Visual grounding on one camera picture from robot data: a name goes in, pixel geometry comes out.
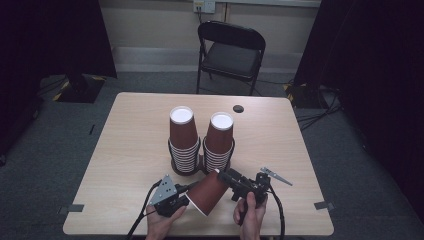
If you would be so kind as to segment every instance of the person's right hand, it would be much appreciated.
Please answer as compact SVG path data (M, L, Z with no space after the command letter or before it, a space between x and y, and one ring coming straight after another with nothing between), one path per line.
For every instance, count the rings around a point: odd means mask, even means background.
M252 192L247 194L246 199L240 199L237 202L237 206L234 209L233 219L236 224L240 222L240 213L246 211L244 209L244 202L247 201L247 212L244 217L243 224L240 227L240 239L242 240L259 240L260 231L262 226L262 220L266 212L266 203L268 198L259 205L256 206L255 195Z

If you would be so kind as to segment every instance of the gray carpet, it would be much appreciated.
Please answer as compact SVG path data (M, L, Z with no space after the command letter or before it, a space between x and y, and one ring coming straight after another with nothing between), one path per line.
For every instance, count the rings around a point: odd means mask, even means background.
M261 74L257 90L262 96L285 97L282 83L293 77ZM53 76L42 85L59 79L61 76ZM191 94L195 79L195 72L119 73L118 79L106 81L94 104L53 102L58 88L42 95L45 102L38 118L9 151L6 166L0 168L0 239L124 239L67 236L62 231L66 216L57 212L72 203L119 92ZM249 86L241 82L225 82L215 76L211 81L205 75L202 87L228 95L249 92ZM325 97L330 102L332 94ZM295 110L297 116L322 112ZM336 206L330 211L334 234L303 239L424 239L422 223L390 175L363 150L359 131L345 113L326 116L302 133L324 198Z

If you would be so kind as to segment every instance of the chair backrest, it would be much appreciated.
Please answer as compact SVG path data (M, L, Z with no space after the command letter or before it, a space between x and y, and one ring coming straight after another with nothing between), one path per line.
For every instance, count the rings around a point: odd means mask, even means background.
M229 23L207 21L197 29L200 42L204 39L242 48L265 50L265 39L257 31Z

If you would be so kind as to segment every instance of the chair seat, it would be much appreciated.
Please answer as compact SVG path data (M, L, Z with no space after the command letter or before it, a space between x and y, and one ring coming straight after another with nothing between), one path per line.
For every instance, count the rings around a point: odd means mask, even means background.
M216 71L250 81L255 75L259 59L260 52L257 50L215 42L203 60L202 70Z

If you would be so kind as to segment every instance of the black chair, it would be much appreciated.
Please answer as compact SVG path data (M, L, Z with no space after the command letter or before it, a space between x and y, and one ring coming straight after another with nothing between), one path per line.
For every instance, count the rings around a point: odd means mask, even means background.
M250 93L255 89L256 79L265 52L265 39L257 31L233 24L208 21L200 24L199 67L196 94L199 93L201 72L217 74L244 82L252 82ZM211 42L209 50L206 40Z

